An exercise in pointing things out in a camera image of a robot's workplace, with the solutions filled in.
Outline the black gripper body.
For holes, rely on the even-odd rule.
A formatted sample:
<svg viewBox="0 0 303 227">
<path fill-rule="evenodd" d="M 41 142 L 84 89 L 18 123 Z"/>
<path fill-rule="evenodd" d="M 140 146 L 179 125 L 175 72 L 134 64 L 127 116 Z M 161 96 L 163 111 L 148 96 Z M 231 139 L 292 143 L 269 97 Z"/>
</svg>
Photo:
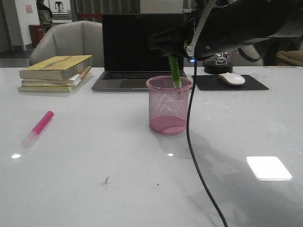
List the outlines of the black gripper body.
<svg viewBox="0 0 303 227">
<path fill-rule="evenodd" d="M 193 58 L 201 34 L 201 17 L 190 16 L 180 25 L 149 36 L 149 48 L 161 50 L 164 56 L 170 54 Z"/>
</svg>

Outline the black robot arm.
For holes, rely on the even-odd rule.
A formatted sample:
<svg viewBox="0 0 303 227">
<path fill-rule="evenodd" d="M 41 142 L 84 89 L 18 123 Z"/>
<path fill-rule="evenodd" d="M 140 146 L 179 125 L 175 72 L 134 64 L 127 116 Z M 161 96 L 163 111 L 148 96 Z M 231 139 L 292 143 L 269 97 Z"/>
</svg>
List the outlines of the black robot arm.
<svg viewBox="0 0 303 227">
<path fill-rule="evenodd" d="M 198 1 L 182 24 L 152 34 L 149 47 L 201 61 L 272 38 L 302 35 L 301 0 L 237 0 L 222 7 L 210 0 L 206 6 Z"/>
</svg>

